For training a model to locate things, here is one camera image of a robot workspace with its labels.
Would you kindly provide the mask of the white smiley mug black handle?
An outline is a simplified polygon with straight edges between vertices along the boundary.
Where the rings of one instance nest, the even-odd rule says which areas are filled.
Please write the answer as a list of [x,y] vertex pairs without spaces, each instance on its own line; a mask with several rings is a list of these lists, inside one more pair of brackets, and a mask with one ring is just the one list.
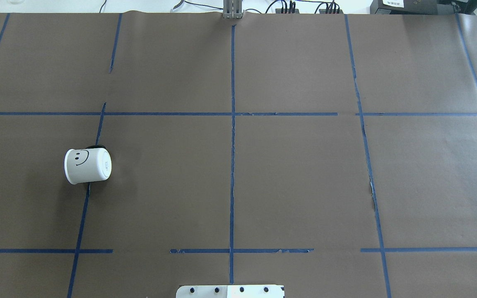
[[70,149],[64,157],[65,176],[72,185],[107,180],[112,169],[111,156],[102,145]]

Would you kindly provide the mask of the brown paper table cover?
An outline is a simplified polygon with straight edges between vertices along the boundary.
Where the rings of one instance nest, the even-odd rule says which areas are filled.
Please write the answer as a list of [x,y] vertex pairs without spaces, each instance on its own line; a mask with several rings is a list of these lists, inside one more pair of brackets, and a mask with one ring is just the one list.
[[0,298],[247,284],[477,298],[477,16],[0,13]]

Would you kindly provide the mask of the white mounting plate with bolts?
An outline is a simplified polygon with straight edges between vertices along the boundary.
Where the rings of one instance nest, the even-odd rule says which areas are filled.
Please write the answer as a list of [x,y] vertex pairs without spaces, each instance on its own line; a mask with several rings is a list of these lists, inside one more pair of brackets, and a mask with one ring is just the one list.
[[176,291],[176,298],[284,298],[283,285],[186,285]]

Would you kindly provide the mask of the black box on desk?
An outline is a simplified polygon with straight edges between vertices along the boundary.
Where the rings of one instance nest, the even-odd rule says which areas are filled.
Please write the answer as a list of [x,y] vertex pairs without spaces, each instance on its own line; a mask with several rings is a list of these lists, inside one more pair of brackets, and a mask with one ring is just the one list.
[[369,13],[437,15],[438,8],[436,0],[373,0]]

